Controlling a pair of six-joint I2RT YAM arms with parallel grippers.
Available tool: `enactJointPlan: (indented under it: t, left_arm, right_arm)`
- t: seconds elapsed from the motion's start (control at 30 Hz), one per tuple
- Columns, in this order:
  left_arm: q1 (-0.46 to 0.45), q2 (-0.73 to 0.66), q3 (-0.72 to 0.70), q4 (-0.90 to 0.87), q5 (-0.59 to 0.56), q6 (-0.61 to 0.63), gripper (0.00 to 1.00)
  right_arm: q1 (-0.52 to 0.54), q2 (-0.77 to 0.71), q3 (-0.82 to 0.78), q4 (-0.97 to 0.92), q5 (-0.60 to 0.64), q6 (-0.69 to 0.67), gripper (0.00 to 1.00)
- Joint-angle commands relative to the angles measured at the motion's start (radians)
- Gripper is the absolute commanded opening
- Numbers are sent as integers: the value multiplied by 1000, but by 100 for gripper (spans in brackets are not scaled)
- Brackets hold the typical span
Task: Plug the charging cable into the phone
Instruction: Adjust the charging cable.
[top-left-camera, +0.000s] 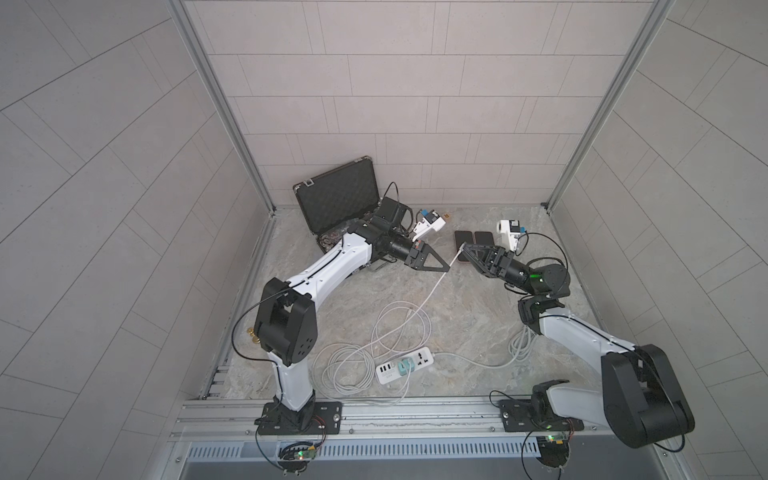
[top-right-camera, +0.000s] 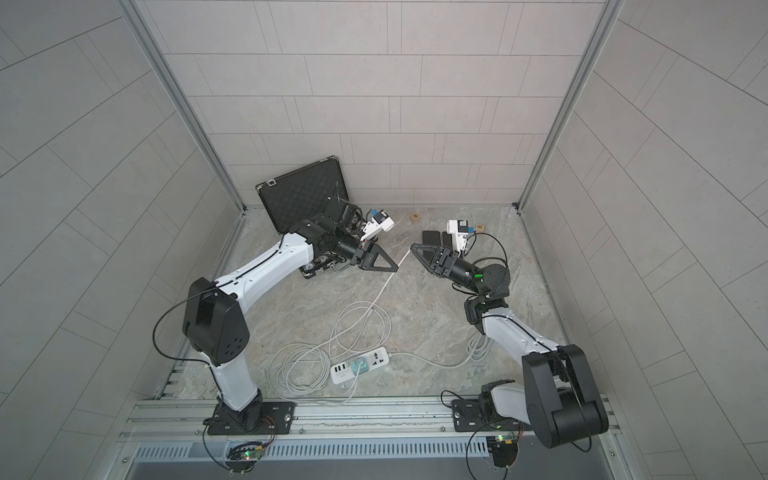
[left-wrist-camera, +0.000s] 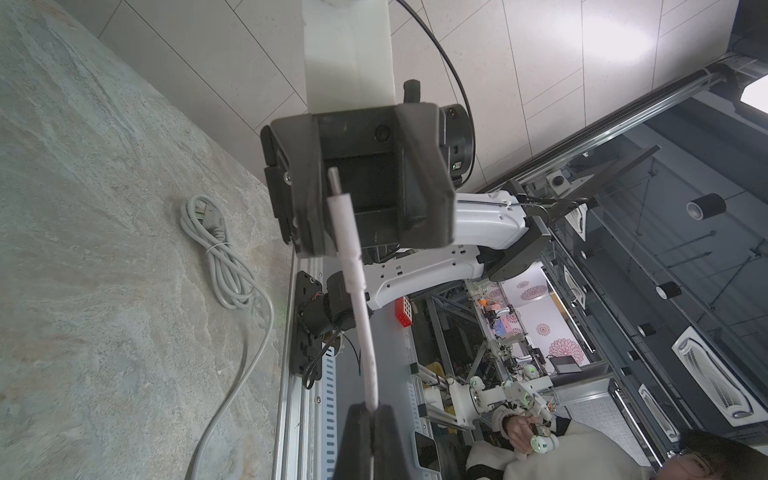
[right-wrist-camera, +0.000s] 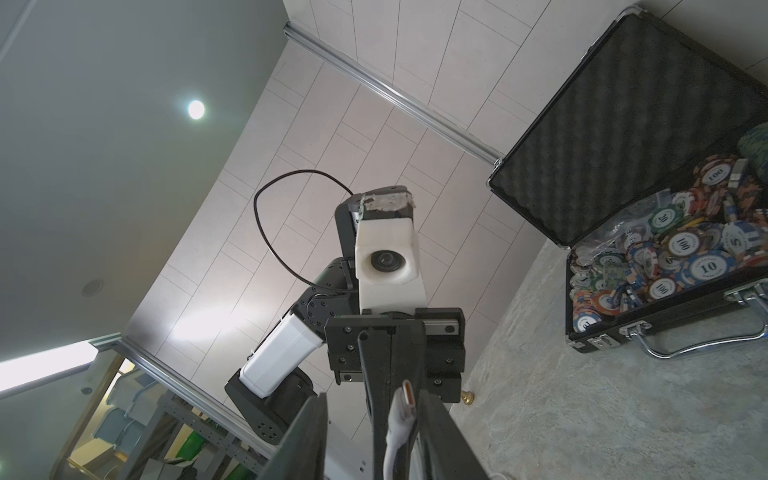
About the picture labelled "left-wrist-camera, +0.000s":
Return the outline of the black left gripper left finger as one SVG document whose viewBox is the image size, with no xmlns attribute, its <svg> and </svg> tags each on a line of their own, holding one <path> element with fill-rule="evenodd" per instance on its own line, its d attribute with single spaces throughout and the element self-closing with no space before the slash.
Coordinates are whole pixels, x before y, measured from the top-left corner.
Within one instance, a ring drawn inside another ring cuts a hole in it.
<svg viewBox="0 0 768 480">
<path fill-rule="evenodd" d="M 371 480 L 373 453 L 371 414 L 364 403 L 352 405 L 338 448 L 334 480 Z"/>
</svg>

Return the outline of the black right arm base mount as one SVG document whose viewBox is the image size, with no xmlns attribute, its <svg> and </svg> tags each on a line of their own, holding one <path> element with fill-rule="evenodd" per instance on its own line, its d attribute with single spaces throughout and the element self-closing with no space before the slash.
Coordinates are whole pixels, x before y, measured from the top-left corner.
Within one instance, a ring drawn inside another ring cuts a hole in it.
<svg viewBox="0 0 768 480">
<path fill-rule="evenodd" d="M 332 274 L 325 288 L 305 271 L 296 274 L 289 367 L 307 390 L 322 378 L 323 339 L 338 332 L 344 293 L 341 272 Z"/>
</svg>

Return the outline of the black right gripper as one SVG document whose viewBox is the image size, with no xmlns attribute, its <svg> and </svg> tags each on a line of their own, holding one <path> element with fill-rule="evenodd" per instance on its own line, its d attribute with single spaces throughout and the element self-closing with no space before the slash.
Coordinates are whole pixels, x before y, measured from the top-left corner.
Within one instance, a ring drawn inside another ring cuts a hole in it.
<svg viewBox="0 0 768 480">
<path fill-rule="evenodd" d="M 456 189 L 474 151 L 464 106 L 420 99 L 405 83 L 394 106 L 303 114 L 261 131 L 273 213 L 305 258 L 334 256 L 329 170 L 351 197 L 360 244 L 437 249 L 455 240 Z"/>
</svg>

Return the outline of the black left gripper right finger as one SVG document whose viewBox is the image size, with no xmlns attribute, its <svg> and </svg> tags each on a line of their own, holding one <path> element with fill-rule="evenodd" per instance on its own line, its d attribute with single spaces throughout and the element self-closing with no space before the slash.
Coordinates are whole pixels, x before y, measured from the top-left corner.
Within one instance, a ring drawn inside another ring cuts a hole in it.
<svg viewBox="0 0 768 480">
<path fill-rule="evenodd" d="M 394 409 L 380 405 L 373 414 L 371 428 L 372 479 L 410 479 Z"/>
</svg>

